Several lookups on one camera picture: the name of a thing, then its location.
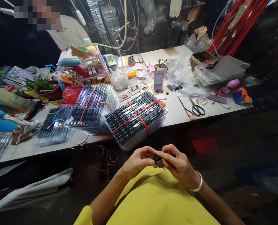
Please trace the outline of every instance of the hand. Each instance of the hand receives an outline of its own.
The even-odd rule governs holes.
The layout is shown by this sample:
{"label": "hand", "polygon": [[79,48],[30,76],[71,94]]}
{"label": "hand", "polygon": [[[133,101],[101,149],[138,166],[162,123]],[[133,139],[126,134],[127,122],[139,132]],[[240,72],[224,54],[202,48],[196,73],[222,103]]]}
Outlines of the hand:
{"label": "hand", "polygon": [[155,152],[156,150],[149,146],[137,149],[117,173],[131,180],[147,166],[157,168],[155,161],[152,159]]}
{"label": "hand", "polygon": [[164,146],[162,152],[156,151],[156,154],[168,162],[166,168],[179,182],[192,190],[199,187],[200,175],[193,169],[187,156],[173,144]]}

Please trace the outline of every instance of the tape roll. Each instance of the tape roll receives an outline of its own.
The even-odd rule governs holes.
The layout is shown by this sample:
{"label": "tape roll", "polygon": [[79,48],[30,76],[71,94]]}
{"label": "tape roll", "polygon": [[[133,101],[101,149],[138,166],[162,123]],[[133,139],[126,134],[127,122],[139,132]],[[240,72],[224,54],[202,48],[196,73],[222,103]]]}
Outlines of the tape roll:
{"label": "tape roll", "polygon": [[82,58],[89,58],[90,55],[89,50],[85,46],[76,43],[71,44],[71,51],[74,55]]}

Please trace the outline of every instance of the workbench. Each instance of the workbench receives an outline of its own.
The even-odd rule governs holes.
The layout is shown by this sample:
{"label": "workbench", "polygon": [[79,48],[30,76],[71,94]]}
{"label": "workbench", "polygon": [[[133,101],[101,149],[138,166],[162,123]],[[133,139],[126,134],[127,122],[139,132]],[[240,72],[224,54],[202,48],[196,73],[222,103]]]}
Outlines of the workbench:
{"label": "workbench", "polygon": [[[136,54],[133,55],[135,57],[135,60],[138,58],[143,58],[144,62],[146,65],[149,65],[149,62],[153,62],[154,64],[157,64],[157,61],[159,58],[161,59],[179,59],[183,54],[186,55],[192,55],[192,52],[185,46],[178,46],[174,48],[169,48],[169,49],[159,49],[156,51],[151,51],[151,52],[145,52],[141,54]],[[132,67],[132,69],[141,69],[145,68],[141,66],[141,64],[136,63],[135,66]],[[149,79],[145,81],[148,86],[150,87],[151,84],[153,84],[154,80]],[[166,126],[171,126],[175,124],[180,124],[180,123],[188,123],[192,120],[200,120],[204,119],[207,117],[213,117],[213,116],[218,116],[218,115],[223,115],[226,113],[231,113],[239,110],[244,110],[246,108],[252,107],[252,105],[248,106],[240,106],[234,103],[232,97],[227,97],[227,104],[230,106],[229,109],[224,108],[220,104],[212,104],[212,100],[208,99],[208,103],[205,106],[202,106],[205,110],[205,115],[204,116],[191,116],[189,119],[187,114],[185,113],[177,95],[180,96],[184,106],[191,110],[192,104],[187,96],[184,96],[184,94],[180,95],[178,92],[170,92],[169,95],[166,95],[165,93],[159,93],[156,97],[158,99],[163,99],[167,98],[164,102],[166,103],[167,107],[169,108],[169,113],[167,118],[164,120],[163,127]],[[39,112],[33,119],[39,120],[39,122],[44,122],[44,120],[47,117],[47,111],[49,111],[51,108],[55,108],[56,106],[53,105],[48,105],[47,108],[41,112]],[[110,139],[112,137],[109,136],[88,136],[86,133],[84,133],[81,130],[71,130],[71,135],[70,135],[70,140],[68,140],[65,143],[57,144],[57,145],[52,145],[52,146],[46,146],[46,147],[39,147],[39,146],[34,146],[33,141],[34,137],[26,140],[18,145],[8,145],[4,155],[2,158],[0,158],[0,163],[1,162],[6,162],[6,161],[11,161],[15,159],[20,159],[20,158],[25,158],[29,156],[34,156],[34,155],[39,155],[47,152],[53,152],[53,151],[58,151],[70,147],[75,147],[81,144],[83,141],[86,140],[87,144],[94,145],[94,143]]]}

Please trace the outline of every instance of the white shirt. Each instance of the white shirt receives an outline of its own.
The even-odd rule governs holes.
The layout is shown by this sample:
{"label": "white shirt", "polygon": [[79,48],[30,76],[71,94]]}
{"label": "white shirt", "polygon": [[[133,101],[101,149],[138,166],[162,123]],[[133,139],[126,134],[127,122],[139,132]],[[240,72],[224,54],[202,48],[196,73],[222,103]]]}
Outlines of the white shirt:
{"label": "white shirt", "polygon": [[60,15],[60,20],[63,30],[49,30],[52,33],[49,33],[49,35],[58,45],[60,50],[67,51],[69,48],[71,48],[71,46],[67,43],[83,44],[83,39],[89,37],[87,32],[83,29],[79,22],[77,22],[76,19],[69,16]]}

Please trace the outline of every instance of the bracelet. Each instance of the bracelet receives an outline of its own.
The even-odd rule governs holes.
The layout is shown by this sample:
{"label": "bracelet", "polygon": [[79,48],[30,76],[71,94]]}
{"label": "bracelet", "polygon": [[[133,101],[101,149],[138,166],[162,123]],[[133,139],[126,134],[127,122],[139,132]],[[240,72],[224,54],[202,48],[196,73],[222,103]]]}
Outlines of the bracelet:
{"label": "bracelet", "polygon": [[196,188],[194,190],[191,190],[191,189],[187,188],[189,191],[192,191],[192,192],[198,192],[202,188],[202,186],[204,184],[204,180],[202,178],[202,175],[200,174],[200,172],[198,172],[198,171],[196,171],[196,172],[200,175],[201,180],[200,180],[200,184],[199,184],[198,188]]}

